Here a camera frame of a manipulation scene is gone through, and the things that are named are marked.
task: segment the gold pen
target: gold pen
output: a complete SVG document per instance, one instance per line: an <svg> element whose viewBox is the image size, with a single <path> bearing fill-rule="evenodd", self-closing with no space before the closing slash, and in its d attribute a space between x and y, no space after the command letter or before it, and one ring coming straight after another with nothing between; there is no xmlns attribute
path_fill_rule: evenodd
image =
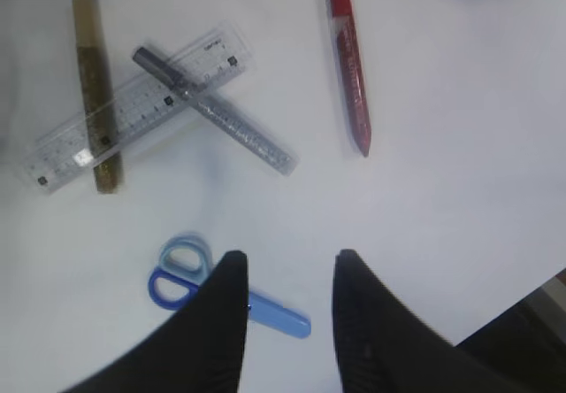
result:
<svg viewBox="0 0 566 393"><path fill-rule="evenodd" d="M73 16L88 142L90 152L96 158L114 145L117 136L97 0L73 0ZM120 155L104 160L93 170L98 192L115 193L123 175Z"/></svg>

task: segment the pen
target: pen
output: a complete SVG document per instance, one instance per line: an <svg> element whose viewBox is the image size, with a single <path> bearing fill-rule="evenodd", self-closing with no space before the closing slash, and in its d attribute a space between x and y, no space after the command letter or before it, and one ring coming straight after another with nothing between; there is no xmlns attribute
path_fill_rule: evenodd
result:
<svg viewBox="0 0 566 393"><path fill-rule="evenodd" d="M105 153L117 136L114 112L109 104L112 89L104 53L102 26L96 0L73 0L80 88L87 115L88 143L93 157ZM113 194L122 181L122 163L115 154L94 168L101 194Z"/></svg>
<svg viewBox="0 0 566 393"><path fill-rule="evenodd" d="M362 61L357 45L354 13L350 0L330 0L340 60L342 86L348 108L350 128L362 154L368 157L371 123L363 86Z"/></svg>

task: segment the scissor handle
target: scissor handle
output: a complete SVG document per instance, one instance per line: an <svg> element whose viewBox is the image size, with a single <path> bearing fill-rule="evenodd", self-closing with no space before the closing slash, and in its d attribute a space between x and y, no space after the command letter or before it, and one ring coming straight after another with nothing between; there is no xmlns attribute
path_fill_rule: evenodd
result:
<svg viewBox="0 0 566 393"><path fill-rule="evenodd" d="M159 287L157 286L157 281L159 279L167 280L186 288L187 294L175 300L170 300L167 297L164 297L161 291L159 291ZM193 282L183 280L178 276L169 274L163 269L156 267L149 277L148 292L151 300L153 300L153 302L159 307L167 309L168 311L177 311L198 292L198 285L194 284Z"/></svg>
<svg viewBox="0 0 566 393"><path fill-rule="evenodd" d="M189 267L176 262L172 254L174 251L182 249L191 250L195 253L200 264L197 267ZM203 240L194 235L181 235L169 240L161 250L159 266L164 271L197 285L201 285L212 272L209 248Z"/></svg>

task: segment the ruler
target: ruler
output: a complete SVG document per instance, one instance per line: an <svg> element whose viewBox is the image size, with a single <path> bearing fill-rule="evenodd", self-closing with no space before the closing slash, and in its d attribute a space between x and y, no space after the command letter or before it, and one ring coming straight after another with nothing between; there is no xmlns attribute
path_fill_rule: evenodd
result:
<svg viewBox="0 0 566 393"><path fill-rule="evenodd" d="M60 189L190 106L205 98L210 100L208 95L243 73L248 61L249 53L240 37L232 27L223 24L167 61L190 83L190 97L177 95L158 78L145 73L116 90L109 103L115 114L116 138L93 139L92 134L89 137L88 118L96 117L96 113L88 118L79 114L39 140L22 159L21 169L40 190L51 193ZM233 131L232 137L262 137L249 132L253 128L242 125L235 112L224 114L223 122L227 130ZM259 143L257 147L263 149L265 144ZM291 163L289 157L286 167L294 166Z"/></svg>

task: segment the blue scissors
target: blue scissors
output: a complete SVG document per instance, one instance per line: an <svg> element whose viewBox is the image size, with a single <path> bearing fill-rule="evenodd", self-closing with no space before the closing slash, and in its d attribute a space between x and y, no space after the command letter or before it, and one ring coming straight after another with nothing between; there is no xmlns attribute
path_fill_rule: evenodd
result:
<svg viewBox="0 0 566 393"><path fill-rule="evenodd" d="M198 265L184 265L177 261L172 255L176 250L192 251L199 258ZM208 278L213 267L209 248L203 240L194 235L174 237L163 247L159 265L149 277L149 296L164 309L179 310L198 292L199 285ZM185 288L187 293L177 299L164 297L157 286L159 279L177 284ZM310 335L310 320L299 312L252 290L249 292L248 304L251 320L293 337L305 338Z"/></svg>

